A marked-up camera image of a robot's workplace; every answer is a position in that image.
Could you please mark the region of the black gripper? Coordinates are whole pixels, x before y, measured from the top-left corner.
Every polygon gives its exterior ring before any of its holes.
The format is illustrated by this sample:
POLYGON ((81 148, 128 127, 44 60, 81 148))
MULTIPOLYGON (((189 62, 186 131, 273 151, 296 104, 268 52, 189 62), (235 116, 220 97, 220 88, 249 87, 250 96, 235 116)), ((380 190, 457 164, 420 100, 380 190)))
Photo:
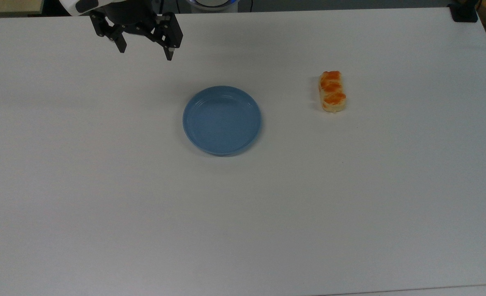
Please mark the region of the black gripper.
POLYGON ((181 46, 183 32, 173 12, 157 15, 152 0, 113 1, 101 7, 103 13, 90 11, 93 28, 97 36, 106 37, 115 43, 120 53, 127 48, 123 32, 126 26, 141 23, 148 28, 147 38, 164 49, 166 60, 171 61, 175 50, 181 46))

